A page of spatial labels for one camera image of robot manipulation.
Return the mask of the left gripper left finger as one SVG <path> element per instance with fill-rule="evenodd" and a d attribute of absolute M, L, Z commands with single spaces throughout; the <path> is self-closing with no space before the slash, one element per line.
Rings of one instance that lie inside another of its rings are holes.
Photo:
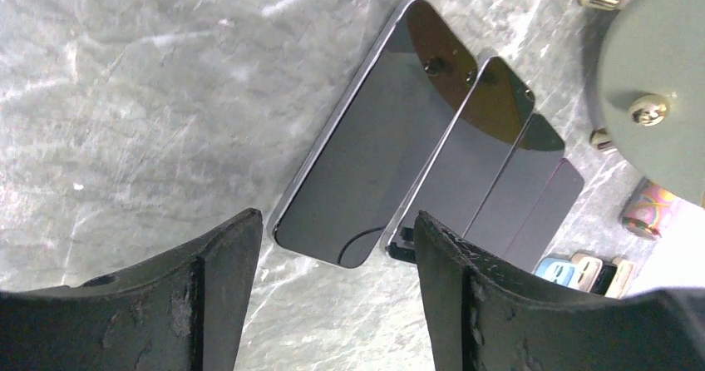
<path fill-rule="evenodd" d="M 2 292 L 2 369 L 231 370 L 262 235 L 247 209 L 77 287 Z"/>

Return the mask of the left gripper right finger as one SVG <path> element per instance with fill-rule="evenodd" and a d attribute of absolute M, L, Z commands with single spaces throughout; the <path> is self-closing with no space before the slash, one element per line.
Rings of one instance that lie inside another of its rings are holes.
<path fill-rule="evenodd" d="M 624 299 L 551 283 L 421 212 L 413 239 L 438 370 L 701 370 L 704 292 Z"/>

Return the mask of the blue-grey bare phone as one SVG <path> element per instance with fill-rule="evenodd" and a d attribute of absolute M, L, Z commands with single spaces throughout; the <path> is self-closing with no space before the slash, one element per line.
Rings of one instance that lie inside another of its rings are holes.
<path fill-rule="evenodd" d="M 426 212 L 457 234 L 467 230 L 517 147 L 534 112 L 531 89 L 499 56 L 486 58 L 402 200 L 381 241 L 386 254 L 415 263 L 413 224 Z"/>

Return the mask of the bare black phone removed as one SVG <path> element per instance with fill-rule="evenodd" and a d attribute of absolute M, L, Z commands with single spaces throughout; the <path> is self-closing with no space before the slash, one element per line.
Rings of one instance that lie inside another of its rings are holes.
<path fill-rule="evenodd" d="M 564 157 L 564 150 L 563 139 L 549 121 L 533 114 L 463 239 L 493 255 L 505 255 Z"/>

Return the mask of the purple bare phone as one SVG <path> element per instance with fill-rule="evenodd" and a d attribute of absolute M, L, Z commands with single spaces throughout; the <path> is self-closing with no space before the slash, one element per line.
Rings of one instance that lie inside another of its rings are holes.
<path fill-rule="evenodd" d="M 584 188 L 584 179 L 562 159 L 502 259 L 532 272 Z"/>

